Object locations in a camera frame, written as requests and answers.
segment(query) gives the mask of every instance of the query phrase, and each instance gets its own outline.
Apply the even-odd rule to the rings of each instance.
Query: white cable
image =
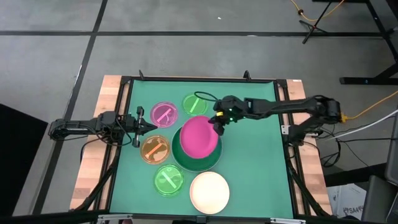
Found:
[[[336,136],[336,137],[327,139],[326,141],[329,141],[329,140],[332,140],[332,139],[336,139],[336,138],[340,138],[340,137],[343,137],[343,136],[346,136],[346,135],[349,135],[349,134],[353,134],[353,133],[358,132],[358,131],[362,131],[362,130],[364,130],[364,129],[366,129],[366,128],[369,128],[369,127],[371,127],[371,126],[373,126],[373,125],[375,125],[375,124],[377,124],[377,123],[380,123],[381,121],[384,121],[385,119],[387,119],[388,117],[390,117],[391,115],[394,115],[394,114],[396,114],[396,113],[398,113],[398,110],[392,112],[391,114],[389,114],[389,115],[387,115],[387,116],[381,118],[380,120],[378,120],[378,121],[376,121],[376,122],[373,122],[373,123],[371,123],[371,124],[369,124],[369,125],[367,125],[367,126],[365,126],[365,127],[363,127],[363,128],[359,128],[359,129],[357,129],[357,130],[350,131],[350,132],[348,132],[348,133],[340,134],[339,136]]]

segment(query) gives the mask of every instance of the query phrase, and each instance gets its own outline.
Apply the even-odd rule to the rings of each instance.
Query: petri dish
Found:
[[[207,112],[208,104],[205,100],[199,99],[192,93],[184,98],[182,108],[188,115],[198,116]]]
[[[216,172],[203,172],[197,175],[189,190],[192,205],[204,214],[216,214],[228,203],[228,183]]]
[[[156,171],[155,188],[163,196],[169,197],[178,194],[183,184],[182,170],[175,165],[164,165]]]
[[[223,152],[223,143],[220,137],[218,138],[216,149],[208,157],[194,159],[188,156],[182,149],[180,144],[180,132],[181,128],[177,130],[172,139],[172,155],[180,167],[192,172],[203,172],[211,169],[217,164]]]
[[[141,145],[140,154],[145,162],[149,164],[160,164],[165,161],[170,154],[170,143],[164,136],[149,136]]]
[[[150,120],[159,128],[170,127],[177,118],[177,107],[171,102],[159,102],[150,111]]]
[[[209,156],[217,146],[218,134],[208,121],[206,116],[196,116],[182,126],[180,144],[184,152],[194,159]]]

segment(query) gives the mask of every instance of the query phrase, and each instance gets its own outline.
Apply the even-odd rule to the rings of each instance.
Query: pink petri dish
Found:
[[[208,157],[216,148],[218,135],[213,130],[209,118],[196,116],[189,119],[180,132],[182,150],[194,159]]]
[[[159,102],[150,111],[150,120],[159,128],[170,127],[177,118],[177,107],[171,102]]]

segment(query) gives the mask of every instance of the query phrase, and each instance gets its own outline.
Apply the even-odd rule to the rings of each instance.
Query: pink bowl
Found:
[[[180,132],[180,144],[184,152],[194,158],[209,156],[217,146],[218,135],[206,116],[189,119]]]

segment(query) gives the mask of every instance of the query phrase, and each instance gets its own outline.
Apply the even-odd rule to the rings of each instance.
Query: orange petri dish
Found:
[[[170,143],[164,136],[149,136],[141,145],[140,153],[145,162],[149,164],[160,164],[165,161],[170,154]]]

